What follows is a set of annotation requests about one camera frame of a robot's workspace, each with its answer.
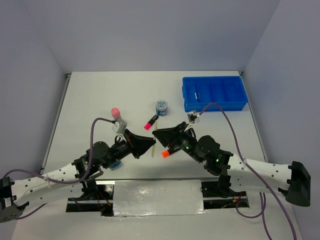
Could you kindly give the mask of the orange black highlighter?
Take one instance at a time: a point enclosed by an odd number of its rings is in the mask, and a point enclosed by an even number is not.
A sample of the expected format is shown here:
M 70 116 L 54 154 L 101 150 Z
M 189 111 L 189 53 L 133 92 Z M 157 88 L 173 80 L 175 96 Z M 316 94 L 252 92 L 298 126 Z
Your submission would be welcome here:
M 168 150 L 162 152 L 162 157 L 163 158 L 167 158 L 167 157 L 169 157 L 170 155 L 172 155 L 174 153 L 175 153 L 175 149 L 173 149 L 173 148 L 172 149 L 168 149 Z

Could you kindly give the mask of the yellow gel pen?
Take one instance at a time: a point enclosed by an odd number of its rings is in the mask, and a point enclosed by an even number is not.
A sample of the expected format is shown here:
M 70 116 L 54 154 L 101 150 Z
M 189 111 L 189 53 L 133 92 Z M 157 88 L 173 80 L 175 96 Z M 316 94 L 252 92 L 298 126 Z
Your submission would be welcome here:
M 156 120 L 155 123 L 154 123 L 154 131 L 156 131 L 157 129 L 158 129 L 158 120 Z M 155 156 L 155 148 L 156 148 L 156 144 L 154 144 L 154 145 L 152 146 L 152 149 L 151 149 L 151 158 L 154 158 L 154 156 Z

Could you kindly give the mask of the pink black highlighter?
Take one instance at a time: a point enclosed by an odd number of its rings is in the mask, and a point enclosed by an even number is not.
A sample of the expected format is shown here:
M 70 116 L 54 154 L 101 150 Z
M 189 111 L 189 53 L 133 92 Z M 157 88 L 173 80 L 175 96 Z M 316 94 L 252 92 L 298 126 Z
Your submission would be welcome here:
M 157 114 L 155 114 L 144 126 L 145 130 L 149 130 L 152 125 L 158 120 L 159 116 Z

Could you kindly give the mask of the blue patterned round jar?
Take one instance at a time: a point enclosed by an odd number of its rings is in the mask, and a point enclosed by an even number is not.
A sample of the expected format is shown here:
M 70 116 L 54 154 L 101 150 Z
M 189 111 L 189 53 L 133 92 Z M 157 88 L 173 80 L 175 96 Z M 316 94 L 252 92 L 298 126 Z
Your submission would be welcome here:
M 164 117 L 168 112 L 168 103 L 165 100 L 158 100 L 155 103 L 155 112 L 158 116 Z

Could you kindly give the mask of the blue labelled tub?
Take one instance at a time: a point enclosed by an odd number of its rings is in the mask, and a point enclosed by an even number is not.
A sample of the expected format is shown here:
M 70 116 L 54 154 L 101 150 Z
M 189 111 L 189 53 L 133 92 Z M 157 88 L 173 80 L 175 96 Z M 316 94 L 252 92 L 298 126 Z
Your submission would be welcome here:
M 117 168 L 121 163 L 122 163 L 121 161 L 117 161 L 116 163 L 111 165 L 109 168 L 113 170 L 113 169 Z

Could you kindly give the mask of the pink capped eraser bottle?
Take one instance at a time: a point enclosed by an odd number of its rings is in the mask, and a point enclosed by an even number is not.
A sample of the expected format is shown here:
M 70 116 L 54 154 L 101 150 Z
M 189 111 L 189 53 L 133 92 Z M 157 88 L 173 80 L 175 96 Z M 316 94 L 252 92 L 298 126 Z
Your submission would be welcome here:
M 111 109 L 111 115 L 112 117 L 116 120 L 116 119 L 119 119 L 121 118 L 121 112 L 118 108 L 114 107 Z

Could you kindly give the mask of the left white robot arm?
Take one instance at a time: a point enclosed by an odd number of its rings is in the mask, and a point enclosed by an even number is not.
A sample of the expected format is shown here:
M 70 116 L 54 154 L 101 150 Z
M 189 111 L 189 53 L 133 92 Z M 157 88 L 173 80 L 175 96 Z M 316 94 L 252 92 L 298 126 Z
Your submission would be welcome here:
M 23 180 L 12 180 L 6 174 L 0 180 L 0 221 L 25 218 L 24 211 L 39 210 L 63 198 L 91 200 L 99 194 L 96 178 L 128 155 L 139 159 L 156 141 L 151 137 L 124 131 L 112 146 L 103 141 L 91 142 L 86 154 L 47 174 L 32 173 Z

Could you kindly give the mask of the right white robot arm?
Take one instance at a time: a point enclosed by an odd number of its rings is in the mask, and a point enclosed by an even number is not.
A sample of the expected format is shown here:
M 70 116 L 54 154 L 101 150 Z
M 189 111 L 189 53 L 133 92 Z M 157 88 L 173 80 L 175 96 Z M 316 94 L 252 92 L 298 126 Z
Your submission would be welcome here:
M 311 205 L 311 175 L 301 162 L 274 164 L 241 159 L 238 154 L 221 149 L 209 135 L 196 139 L 185 122 L 152 134 L 164 147 L 177 147 L 217 176 L 217 190 L 223 196 L 232 192 L 274 192 L 292 205 Z

